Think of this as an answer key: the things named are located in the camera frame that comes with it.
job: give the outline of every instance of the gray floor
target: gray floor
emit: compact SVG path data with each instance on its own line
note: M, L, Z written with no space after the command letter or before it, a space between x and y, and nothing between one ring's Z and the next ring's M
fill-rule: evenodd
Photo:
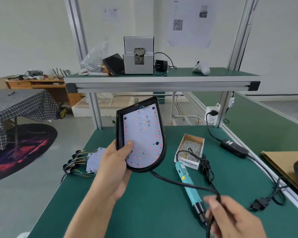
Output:
M181 112L196 115L197 111L188 102L180 102ZM170 124L171 103L160 105L163 125ZM114 126L103 117L104 126ZM201 125L196 118L190 118L192 125ZM177 125L188 125L178 118ZM34 121L19 118L19 123ZM56 128L58 136L41 157L22 170L0 180L0 238L16 238L20 233L31 231L56 192L63 175L62 166L79 149L82 149L93 133L91 118L75 118L67 115L63 120L44 122Z
M293 101L261 101L261 103L298 120L298 100Z

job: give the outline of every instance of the wall socket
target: wall socket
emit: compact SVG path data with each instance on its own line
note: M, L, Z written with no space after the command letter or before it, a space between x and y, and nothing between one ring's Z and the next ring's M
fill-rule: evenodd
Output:
M216 111L219 112L220 111L220 104L216 104L216 106L208 106L207 107L207 110L205 111L204 121L207 122L208 124L215 125L218 115L212 116L212 115L209 114L207 116L207 113L211 112L212 110L216 110Z

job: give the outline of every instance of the round rug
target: round rug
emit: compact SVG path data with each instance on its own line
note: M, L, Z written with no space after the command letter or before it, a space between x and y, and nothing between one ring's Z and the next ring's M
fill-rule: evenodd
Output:
M0 180L31 164L44 154L57 137L54 127L41 124L18 125L18 147L15 154L15 129L7 132L7 146L0 150Z

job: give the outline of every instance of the checkered tablecloth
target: checkered tablecloth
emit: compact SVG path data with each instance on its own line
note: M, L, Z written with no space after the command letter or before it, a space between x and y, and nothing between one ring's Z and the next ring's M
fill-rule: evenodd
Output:
M26 117L35 121L55 119L58 106L44 89L0 89L0 149L7 144L2 121Z

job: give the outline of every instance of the cardboard sheet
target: cardboard sheet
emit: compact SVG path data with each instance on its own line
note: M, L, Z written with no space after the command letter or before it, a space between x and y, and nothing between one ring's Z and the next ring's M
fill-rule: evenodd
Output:
M298 151L262 152L264 158L289 182L298 189L298 178L294 172L294 163L298 160Z

